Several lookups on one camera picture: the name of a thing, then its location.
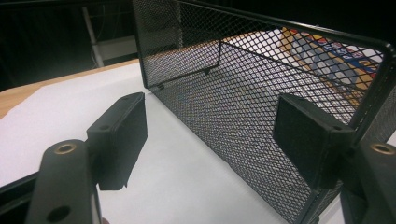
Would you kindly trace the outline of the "colourful snack packet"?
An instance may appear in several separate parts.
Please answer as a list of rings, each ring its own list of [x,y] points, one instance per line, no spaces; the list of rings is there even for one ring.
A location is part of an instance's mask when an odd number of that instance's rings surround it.
[[[283,27],[281,45],[304,70],[312,72],[355,108],[376,77],[382,54],[349,46],[321,35]]]

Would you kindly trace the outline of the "white metal stand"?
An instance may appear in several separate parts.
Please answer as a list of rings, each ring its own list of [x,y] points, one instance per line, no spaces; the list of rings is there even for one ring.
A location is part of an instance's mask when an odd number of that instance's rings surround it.
[[[87,7],[82,8],[82,15],[90,38],[92,61],[96,68],[104,67],[105,61],[137,53],[134,35],[99,41],[98,38],[101,33],[95,34],[92,26],[92,16]]]

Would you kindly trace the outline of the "white sheet table cover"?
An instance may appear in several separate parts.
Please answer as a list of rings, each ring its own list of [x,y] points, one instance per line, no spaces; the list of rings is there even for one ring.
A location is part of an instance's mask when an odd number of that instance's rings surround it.
[[[148,138],[128,185],[100,195],[110,224],[286,224],[320,210],[276,144],[278,97],[292,93],[351,115],[319,79],[278,66],[218,66],[144,89],[121,63],[0,91],[0,187],[35,173],[44,151],[85,139],[121,97],[143,91]]]

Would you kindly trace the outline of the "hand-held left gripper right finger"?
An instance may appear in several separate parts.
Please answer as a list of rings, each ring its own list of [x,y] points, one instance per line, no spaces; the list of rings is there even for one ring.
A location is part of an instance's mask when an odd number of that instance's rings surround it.
[[[278,98],[273,137],[309,188],[338,182],[346,224],[396,224],[396,147],[355,131],[304,98]]]

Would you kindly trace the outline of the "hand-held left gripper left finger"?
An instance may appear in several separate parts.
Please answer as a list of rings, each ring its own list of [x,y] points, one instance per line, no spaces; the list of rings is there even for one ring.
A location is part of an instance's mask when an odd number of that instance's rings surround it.
[[[143,92],[117,100],[87,130],[43,154],[25,224],[102,224],[98,192],[120,190],[148,138]]]

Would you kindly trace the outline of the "black wire mesh basket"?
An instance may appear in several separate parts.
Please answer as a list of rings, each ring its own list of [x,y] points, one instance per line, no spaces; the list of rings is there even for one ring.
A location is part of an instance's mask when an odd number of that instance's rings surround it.
[[[396,47],[212,6],[132,0],[144,84],[288,224],[396,224]]]

